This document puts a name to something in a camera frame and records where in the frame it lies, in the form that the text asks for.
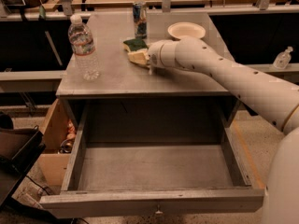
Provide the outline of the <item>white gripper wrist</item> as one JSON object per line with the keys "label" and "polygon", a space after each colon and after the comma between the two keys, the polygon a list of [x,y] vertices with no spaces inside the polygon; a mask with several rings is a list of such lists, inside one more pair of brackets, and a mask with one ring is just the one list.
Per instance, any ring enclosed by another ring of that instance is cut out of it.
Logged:
{"label": "white gripper wrist", "polygon": [[128,59],[131,63],[147,66],[149,63],[149,73],[152,75],[156,68],[168,68],[176,66],[176,46],[177,42],[172,40],[160,40],[149,46],[148,52],[145,50],[131,51]]}

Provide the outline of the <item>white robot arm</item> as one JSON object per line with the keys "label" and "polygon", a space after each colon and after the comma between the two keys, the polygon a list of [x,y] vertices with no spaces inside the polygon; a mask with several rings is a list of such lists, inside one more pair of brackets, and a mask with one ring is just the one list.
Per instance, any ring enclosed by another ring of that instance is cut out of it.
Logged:
{"label": "white robot arm", "polygon": [[264,188],[261,224],[299,224],[299,87],[220,56],[203,40],[161,40],[129,61],[205,74],[285,134]]}

